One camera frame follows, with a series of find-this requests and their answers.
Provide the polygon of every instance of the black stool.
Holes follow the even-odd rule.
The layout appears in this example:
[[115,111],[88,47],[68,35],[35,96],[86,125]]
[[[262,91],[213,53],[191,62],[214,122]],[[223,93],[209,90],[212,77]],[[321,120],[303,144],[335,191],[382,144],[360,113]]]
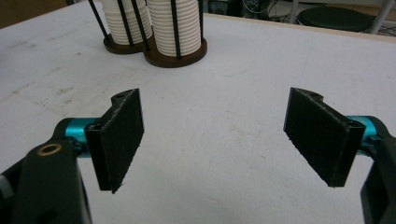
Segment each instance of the black stool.
[[375,16],[341,7],[313,7],[297,16],[301,25],[326,29],[364,32],[373,24]]

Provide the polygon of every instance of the black metal rod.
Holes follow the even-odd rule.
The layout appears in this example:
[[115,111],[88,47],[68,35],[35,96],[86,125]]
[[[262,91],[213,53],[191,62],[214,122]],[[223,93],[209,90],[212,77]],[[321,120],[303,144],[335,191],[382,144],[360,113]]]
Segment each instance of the black metal rod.
[[199,26],[201,28],[201,42],[204,41],[204,0],[198,0]]
[[177,56],[178,59],[180,59],[181,58],[181,53],[180,53],[180,40],[179,40],[179,37],[178,37],[176,0],[171,0],[171,8],[172,8],[172,19],[173,19],[173,24],[174,24],[176,56]]
[[128,24],[128,20],[126,19],[125,9],[123,7],[122,0],[117,0],[117,1],[119,2],[119,8],[120,8],[121,16],[122,16],[122,21],[124,23],[126,36],[128,37],[129,45],[131,47],[133,47],[134,41],[132,40],[131,31],[129,30],[129,24]]
[[106,32],[105,26],[103,25],[102,20],[99,17],[98,10],[96,10],[95,4],[93,3],[92,0],[88,0],[88,1],[90,2],[93,14],[95,15],[95,18],[96,18],[96,20],[99,23],[100,29],[102,30],[102,33],[105,36],[105,40],[108,40],[108,35],[107,35],[107,32]]
[[136,0],[131,0],[131,2],[132,6],[134,7],[134,15],[136,16],[137,25],[139,26],[140,34],[142,35],[143,43],[145,44],[145,50],[149,51],[149,42],[146,37],[145,28],[143,27],[142,18],[140,17],[139,8],[137,6]]

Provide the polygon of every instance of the blue anodized part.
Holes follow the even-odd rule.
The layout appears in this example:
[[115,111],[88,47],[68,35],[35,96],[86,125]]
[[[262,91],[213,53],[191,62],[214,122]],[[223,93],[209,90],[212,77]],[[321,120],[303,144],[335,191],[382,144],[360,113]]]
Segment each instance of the blue anodized part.
[[[356,121],[362,123],[364,126],[366,126],[366,129],[364,130],[363,138],[361,139],[361,145],[363,147],[367,146],[367,145],[371,145],[371,143],[370,143],[371,139],[378,138],[374,124],[367,117],[365,117],[365,116],[346,116],[346,118],[356,120]],[[365,155],[365,153],[362,153],[360,150],[358,151],[358,154]]]
[[64,136],[67,140],[72,142],[74,150],[77,152],[79,157],[91,156],[84,129],[88,125],[95,123],[96,120],[97,119],[94,118],[72,119],[66,128]]

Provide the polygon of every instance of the scuff mark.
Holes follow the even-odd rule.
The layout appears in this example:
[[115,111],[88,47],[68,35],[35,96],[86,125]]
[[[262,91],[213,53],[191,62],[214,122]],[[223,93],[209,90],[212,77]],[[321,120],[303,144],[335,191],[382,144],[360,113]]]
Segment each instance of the scuff mark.
[[30,85],[30,83],[27,83],[19,88],[17,88],[15,91],[12,92],[12,94],[18,94],[20,93],[21,90],[25,89],[26,87],[28,87]]
[[65,93],[67,93],[68,91],[71,91],[71,90],[73,90],[73,87],[69,87],[69,88],[65,88],[65,89],[60,89],[60,90],[56,91],[56,94],[58,94],[58,95],[63,95],[63,94],[65,94]]
[[59,38],[62,38],[62,37],[71,35],[71,34],[75,33],[77,30],[78,30],[78,28],[75,28],[75,29],[72,29],[72,30],[68,31],[68,32],[65,33],[65,34],[62,34],[62,35],[59,35],[59,36],[50,37],[50,38],[48,39],[48,41],[54,41],[54,40],[57,40],[57,39],[59,39]]
[[312,42],[310,43],[308,52],[306,53],[306,56],[305,56],[303,70],[301,71],[300,79],[298,81],[298,87],[300,87],[301,83],[303,82],[303,78],[304,78],[304,74],[305,74],[305,68],[306,68],[306,65],[308,64],[308,59],[311,56],[311,51],[312,51]]
[[55,69],[53,69],[53,70],[51,70],[51,71],[49,72],[49,75],[58,73],[59,71],[62,71],[62,70],[64,70],[62,67],[56,67]]
[[7,49],[14,49],[14,48],[16,48],[17,46],[24,45],[24,44],[26,44],[26,43],[27,43],[26,41],[22,41],[22,42],[20,42],[20,43],[18,43],[18,44],[15,44],[15,45],[12,45],[12,46],[8,47]]
[[46,98],[46,99],[44,99],[44,100],[42,100],[42,101],[40,101],[40,102],[38,102],[38,103],[35,103],[35,104],[36,104],[36,105],[39,105],[39,106],[41,106],[41,107],[45,107],[45,106],[47,105],[48,102],[49,102],[49,99]]

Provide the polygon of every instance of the brown wooden base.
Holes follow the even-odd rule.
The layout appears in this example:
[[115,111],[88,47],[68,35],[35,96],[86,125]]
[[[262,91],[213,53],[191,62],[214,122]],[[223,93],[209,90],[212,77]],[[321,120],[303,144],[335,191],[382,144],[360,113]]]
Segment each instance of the brown wooden base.
[[155,38],[151,37],[148,41],[148,45],[150,47],[150,51],[144,52],[146,61],[154,66],[164,68],[176,68],[196,63],[204,58],[207,52],[207,43],[205,39],[202,40],[201,47],[198,50],[192,54],[182,56],[180,59],[161,54],[157,49]]
[[144,51],[144,43],[140,42],[138,44],[134,44],[133,47],[129,45],[119,45],[116,42],[114,42],[113,37],[111,34],[108,35],[108,40],[104,39],[103,43],[105,44],[105,47],[108,52],[110,53],[115,53],[115,54],[135,54],[135,53],[140,53]]

